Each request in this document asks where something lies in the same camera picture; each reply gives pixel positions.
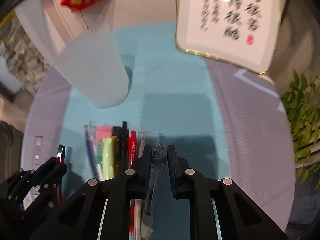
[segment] metal screw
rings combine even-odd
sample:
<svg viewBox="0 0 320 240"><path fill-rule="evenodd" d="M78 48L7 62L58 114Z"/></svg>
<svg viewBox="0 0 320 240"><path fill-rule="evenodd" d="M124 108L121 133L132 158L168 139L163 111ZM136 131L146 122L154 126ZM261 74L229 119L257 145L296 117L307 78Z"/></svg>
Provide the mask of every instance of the metal screw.
<svg viewBox="0 0 320 240"><path fill-rule="evenodd" d="M195 172L195 170L193 170L193 169L186 169L186 174L188 174L188 175L193 175L193 174L195 174L196 172Z"/></svg>
<svg viewBox="0 0 320 240"><path fill-rule="evenodd" d="M133 174L135 174L135 173L136 173L136 171L133 170L133 169L127 169L127 170L125 171L125 174L127 174L127 175L133 175Z"/></svg>
<svg viewBox="0 0 320 240"><path fill-rule="evenodd" d="M96 179L90 179L88 181L89 186L95 186L98 184L98 181Z"/></svg>
<svg viewBox="0 0 320 240"><path fill-rule="evenodd" d="M231 185L232 184L232 180L229 179L229 178L224 178L222 182L223 182L223 184L226 184L226 185Z"/></svg>

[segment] blue pen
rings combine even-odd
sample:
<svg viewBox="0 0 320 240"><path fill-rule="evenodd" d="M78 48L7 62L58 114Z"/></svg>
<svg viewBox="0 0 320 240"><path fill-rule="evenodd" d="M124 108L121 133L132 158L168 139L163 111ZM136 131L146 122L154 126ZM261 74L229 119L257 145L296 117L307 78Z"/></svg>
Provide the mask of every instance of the blue pen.
<svg viewBox="0 0 320 240"><path fill-rule="evenodd" d="M97 166L96 166L96 157L94 155L92 141L90 140L90 137L89 137L88 125L86 125L86 124L84 125L84 136L85 136L85 144L87 147L88 159L89 159L89 163L91 166L93 176L96 179L99 179Z"/></svg>

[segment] green plant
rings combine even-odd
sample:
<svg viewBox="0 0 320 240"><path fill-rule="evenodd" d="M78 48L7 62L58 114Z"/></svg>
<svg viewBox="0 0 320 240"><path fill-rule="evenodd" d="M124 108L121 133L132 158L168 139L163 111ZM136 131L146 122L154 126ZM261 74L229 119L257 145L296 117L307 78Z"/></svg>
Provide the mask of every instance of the green plant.
<svg viewBox="0 0 320 240"><path fill-rule="evenodd" d="M320 105L311 106L310 96L317 93L319 86L316 86L314 81L320 79L319 76L309 84L304 74L301 76L293 70L294 80L290 83L290 92L285 92L281 96L282 103L286 109L291 135L294 147L294 160L303 161L303 167L298 169L296 178L302 176L300 185L304 183L311 171L320 175L320 162L314 163L306 168L308 163L311 149L308 146L311 138L314 139L314 144L319 138L319 127L317 122L320 120ZM316 185L316 189L320 186L320 179Z"/></svg>

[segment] yellow-green highlighter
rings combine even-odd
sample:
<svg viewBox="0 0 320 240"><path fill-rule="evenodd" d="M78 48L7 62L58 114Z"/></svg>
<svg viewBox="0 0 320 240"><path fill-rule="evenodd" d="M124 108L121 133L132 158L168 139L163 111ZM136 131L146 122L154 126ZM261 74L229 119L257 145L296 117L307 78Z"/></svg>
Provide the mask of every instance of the yellow-green highlighter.
<svg viewBox="0 0 320 240"><path fill-rule="evenodd" d="M102 178L103 180L112 179L115 176L114 170L114 148L115 136L103 138L102 151Z"/></svg>

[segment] table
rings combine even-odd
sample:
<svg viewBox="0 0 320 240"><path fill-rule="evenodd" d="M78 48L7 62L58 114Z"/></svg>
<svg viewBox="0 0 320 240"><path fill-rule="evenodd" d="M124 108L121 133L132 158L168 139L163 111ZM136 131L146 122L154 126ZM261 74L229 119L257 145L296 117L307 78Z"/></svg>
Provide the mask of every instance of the table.
<svg viewBox="0 0 320 240"><path fill-rule="evenodd" d="M64 194L70 195L91 176L82 122L119 125L126 120L130 129L147 130L151 142L164 131L178 155L207 177L230 176L285 230L295 169L275 86L237 66L179 51L174 27L162 23L114 32L131 79L128 97L119 106L95 108L50 69L28 117L22 168L55 156L59 143L70 146L63 181ZM170 238L188 239L188 202L172 198L167 174L156 205L151 238L162 239L169 229Z"/></svg>

